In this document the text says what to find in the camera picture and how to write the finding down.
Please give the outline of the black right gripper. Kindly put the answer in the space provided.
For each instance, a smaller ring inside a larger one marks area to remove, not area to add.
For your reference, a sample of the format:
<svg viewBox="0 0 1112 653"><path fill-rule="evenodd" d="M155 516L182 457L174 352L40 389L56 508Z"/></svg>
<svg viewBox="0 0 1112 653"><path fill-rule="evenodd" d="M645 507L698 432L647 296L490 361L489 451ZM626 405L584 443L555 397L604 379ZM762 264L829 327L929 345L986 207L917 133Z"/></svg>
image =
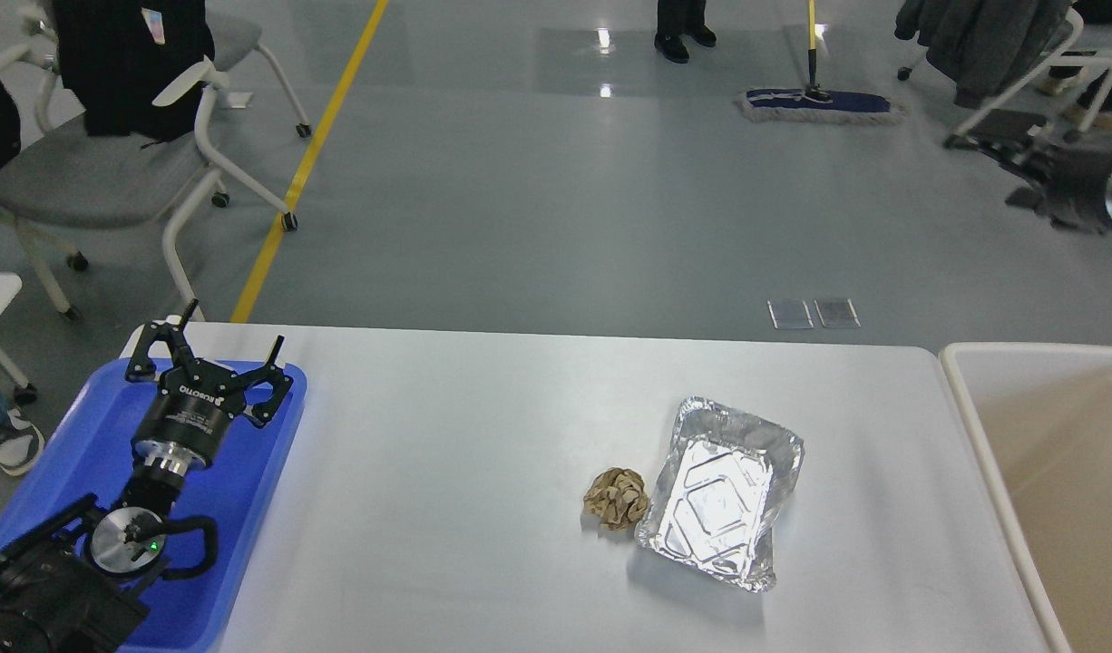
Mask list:
<svg viewBox="0 0 1112 653"><path fill-rule="evenodd" d="M1058 229L1112 231L1112 141L1049 144L1044 115L994 109L965 133L951 133L949 150L983 154L1026 184L1005 202L1045 218Z"/></svg>

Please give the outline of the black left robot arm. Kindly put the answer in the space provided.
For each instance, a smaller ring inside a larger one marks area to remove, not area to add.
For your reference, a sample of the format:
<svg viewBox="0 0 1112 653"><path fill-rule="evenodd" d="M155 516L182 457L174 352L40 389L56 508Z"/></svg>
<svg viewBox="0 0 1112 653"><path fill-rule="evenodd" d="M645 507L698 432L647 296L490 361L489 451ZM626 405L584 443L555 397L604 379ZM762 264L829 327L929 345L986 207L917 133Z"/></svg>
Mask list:
<svg viewBox="0 0 1112 653"><path fill-rule="evenodd" d="M97 372L0 518L0 652L200 652L229 615L306 378L150 321Z"/></svg>

